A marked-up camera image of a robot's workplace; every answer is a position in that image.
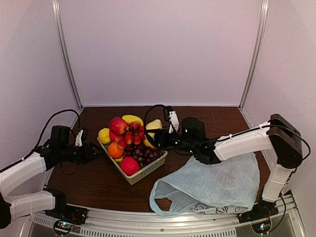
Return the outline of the pale yellow wrinkled fruit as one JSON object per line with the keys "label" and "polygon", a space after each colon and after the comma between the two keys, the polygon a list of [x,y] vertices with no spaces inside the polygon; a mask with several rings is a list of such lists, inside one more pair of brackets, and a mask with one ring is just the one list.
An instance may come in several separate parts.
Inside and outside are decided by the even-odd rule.
{"label": "pale yellow wrinkled fruit", "polygon": [[156,119],[146,125],[146,129],[162,129],[162,122],[160,119]]}

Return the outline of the red lychee bunch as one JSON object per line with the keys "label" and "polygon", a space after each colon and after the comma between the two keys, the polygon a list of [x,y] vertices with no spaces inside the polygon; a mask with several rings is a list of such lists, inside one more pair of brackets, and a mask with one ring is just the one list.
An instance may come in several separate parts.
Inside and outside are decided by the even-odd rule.
{"label": "red lychee bunch", "polygon": [[116,142],[120,150],[124,150],[129,145],[140,145],[145,140],[144,126],[140,121],[133,121],[128,124],[123,135],[116,137]]}

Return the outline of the dark red fruit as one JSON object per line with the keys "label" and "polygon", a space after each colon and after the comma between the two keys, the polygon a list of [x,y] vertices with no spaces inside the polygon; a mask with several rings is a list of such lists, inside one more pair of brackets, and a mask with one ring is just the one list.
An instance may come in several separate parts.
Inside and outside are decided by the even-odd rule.
{"label": "dark red fruit", "polygon": [[128,123],[122,118],[115,117],[109,122],[109,129],[115,135],[123,135],[128,128]]}

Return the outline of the beige perforated plastic basket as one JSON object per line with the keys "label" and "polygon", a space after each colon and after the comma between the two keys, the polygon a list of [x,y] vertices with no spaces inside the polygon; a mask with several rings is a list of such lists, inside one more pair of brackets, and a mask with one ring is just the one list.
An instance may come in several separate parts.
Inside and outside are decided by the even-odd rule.
{"label": "beige perforated plastic basket", "polygon": [[141,179],[143,179],[144,177],[146,177],[147,175],[149,175],[150,173],[152,173],[153,171],[155,171],[157,168],[159,168],[160,166],[162,166],[165,163],[165,157],[167,155],[167,152],[165,151],[165,154],[162,155],[160,158],[158,158],[156,161],[148,164],[147,166],[142,167],[140,166],[140,170],[133,174],[133,175],[126,175],[120,168],[120,162],[123,160],[123,158],[125,157],[124,155],[121,158],[118,159],[114,159],[111,156],[109,156],[108,152],[107,152],[107,148],[108,146],[112,143],[108,143],[108,144],[102,144],[99,139],[97,138],[98,142],[100,143],[101,147],[105,150],[106,155],[109,157],[109,159],[111,160],[111,162],[114,164],[114,166],[117,168],[117,170],[122,174],[122,176],[127,180],[127,182],[131,185],[137,183],[138,181],[140,181]]}

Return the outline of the light blue plastic bag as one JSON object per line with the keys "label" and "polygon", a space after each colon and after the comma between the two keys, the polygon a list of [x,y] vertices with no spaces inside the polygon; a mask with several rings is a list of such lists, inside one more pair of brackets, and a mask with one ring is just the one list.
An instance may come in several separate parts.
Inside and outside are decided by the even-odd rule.
{"label": "light blue plastic bag", "polygon": [[259,183],[254,153],[214,165],[191,157],[183,167],[154,183],[149,204],[160,216],[245,213],[254,206]]}

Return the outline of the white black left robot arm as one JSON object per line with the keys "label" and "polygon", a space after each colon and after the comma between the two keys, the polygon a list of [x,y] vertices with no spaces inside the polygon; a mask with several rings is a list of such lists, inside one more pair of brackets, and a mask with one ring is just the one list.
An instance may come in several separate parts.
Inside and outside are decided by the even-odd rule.
{"label": "white black left robot arm", "polygon": [[67,205],[66,195],[56,189],[43,189],[37,193],[20,196],[9,195],[21,184],[63,162],[88,164],[104,154],[101,147],[85,141],[87,129],[82,129],[76,136],[75,143],[70,144],[71,131],[66,126],[53,126],[51,136],[43,146],[35,147],[25,158],[0,171],[1,229],[20,217],[41,211],[75,224],[85,222],[86,211],[76,211]]}

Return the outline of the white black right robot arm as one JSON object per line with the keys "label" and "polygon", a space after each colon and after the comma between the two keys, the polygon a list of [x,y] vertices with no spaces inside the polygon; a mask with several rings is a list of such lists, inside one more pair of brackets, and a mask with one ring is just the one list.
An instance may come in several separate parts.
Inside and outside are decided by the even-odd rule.
{"label": "white black right robot arm", "polygon": [[258,218],[272,210],[272,202],[277,200],[292,173],[304,160],[304,139],[279,114],[271,115],[267,122],[257,127],[213,139],[207,138],[204,122],[194,117],[184,118],[180,125],[170,119],[169,128],[148,129],[145,134],[155,148],[185,151],[204,164],[218,164],[239,155],[273,150],[277,156],[276,165],[264,185],[262,200],[253,207],[253,214]]}

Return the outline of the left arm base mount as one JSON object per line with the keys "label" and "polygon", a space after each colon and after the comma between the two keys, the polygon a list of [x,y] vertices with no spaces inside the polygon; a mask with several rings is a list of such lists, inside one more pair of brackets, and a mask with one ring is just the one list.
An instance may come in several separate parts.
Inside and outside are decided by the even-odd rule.
{"label": "left arm base mount", "polygon": [[75,226],[84,225],[88,210],[67,204],[66,195],[56,189],[44,189],[52,194],[55,200],[53,209],[45,210],[47,216],[53,217],[56,221],[53,230],[58,236],[68,235]]}

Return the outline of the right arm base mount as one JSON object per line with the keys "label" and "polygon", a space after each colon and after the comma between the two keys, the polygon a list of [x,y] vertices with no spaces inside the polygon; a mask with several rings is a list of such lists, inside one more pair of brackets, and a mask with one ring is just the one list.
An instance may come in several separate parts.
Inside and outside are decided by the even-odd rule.
{"label": "right arm base mount", "polygon": [[266,235],[272,229],[271,217],[277,214],[279,210],[276,202],[259,200],[251,211],[240,213],[237,217],[240,224],[250,224],[256,234]]}

